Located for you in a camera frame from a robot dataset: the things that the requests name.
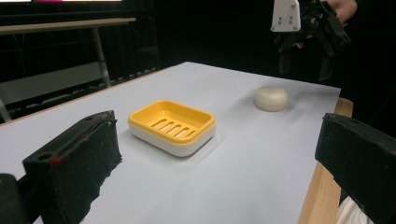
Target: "desk leg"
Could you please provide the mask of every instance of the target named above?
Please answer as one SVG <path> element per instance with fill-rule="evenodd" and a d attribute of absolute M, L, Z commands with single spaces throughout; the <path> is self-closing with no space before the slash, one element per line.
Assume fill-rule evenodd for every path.
<path fill-rule="evenodd" d="M 108 76 L 106 59 L 105 59 L 105 55 L 102 50 L 102 42 L 100 40 L 98 27 L 92 27 L 91 29 L 92 29 L 94 42 L 95 42 L 96 53 L 98 55 L 99 69 L 101 72 L 101 76 L 102 76 L 103 81 L 105 82 L 106 87 L 108 88 L 111 86 L 110 77 Z"/>
<path fill-rule="evenodd" d="M 11 116 L 8 114 L 6 106 L 4 105 L 3 101 L 0 98 L 0 114 L 3 117 L 4 122 L 10 121 Z"/>

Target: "yellow tray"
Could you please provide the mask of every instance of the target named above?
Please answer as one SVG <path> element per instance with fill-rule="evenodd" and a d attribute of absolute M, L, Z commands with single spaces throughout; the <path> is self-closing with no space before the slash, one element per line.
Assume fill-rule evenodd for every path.
<path fill-rule="evenodd" d="M 203 110 L 160 100 L 131 113 L 128 124 L 133 135 L 183 157 L 214 135 L 216 119 Z"/>

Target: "white soap bar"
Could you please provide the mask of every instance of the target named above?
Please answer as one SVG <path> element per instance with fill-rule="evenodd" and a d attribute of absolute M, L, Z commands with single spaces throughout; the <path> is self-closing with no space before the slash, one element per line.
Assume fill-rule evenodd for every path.
<path fill-rule="evenodd" d="M 256 91 L 254 103 L 266 111 L 281 111 L 288 104 L 288 93 L 280 87 L 263 86 Z"/>

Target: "dark background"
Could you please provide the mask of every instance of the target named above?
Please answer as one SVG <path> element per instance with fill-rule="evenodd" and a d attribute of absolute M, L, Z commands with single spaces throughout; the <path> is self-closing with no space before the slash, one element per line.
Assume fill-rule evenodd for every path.
<path fill-rule="evenodd" d="M 352 44 L 337 58 L 332 77 L 323 81 L 318 81 L 323 51 L 315 38 L 293 50 L 289 73 L 278 72 L 275 34 L 270 31 L 273 1 L 136 2 L 144 9 L 134 13 L 136 22 L 100 28 L 111 79 L 195 62 L 329 85 L 341 88 L 341 97 L 354 103 L 354 119 L 396 136 L 393 1 L 359 1 L 345 28 Z M 0 81 L 96 60 L 88 29 L 0 35 Z"/>

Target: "yellow soap dish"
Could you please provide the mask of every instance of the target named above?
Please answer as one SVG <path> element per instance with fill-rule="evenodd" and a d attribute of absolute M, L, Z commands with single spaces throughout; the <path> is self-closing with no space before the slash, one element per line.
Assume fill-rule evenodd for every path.
<path fill-rule="evenodd" d="M 195 152 L 215 133 L 215 117 L 203 110 L 160 100 L 129 115 L 133 135 L 175 156 Z"/>

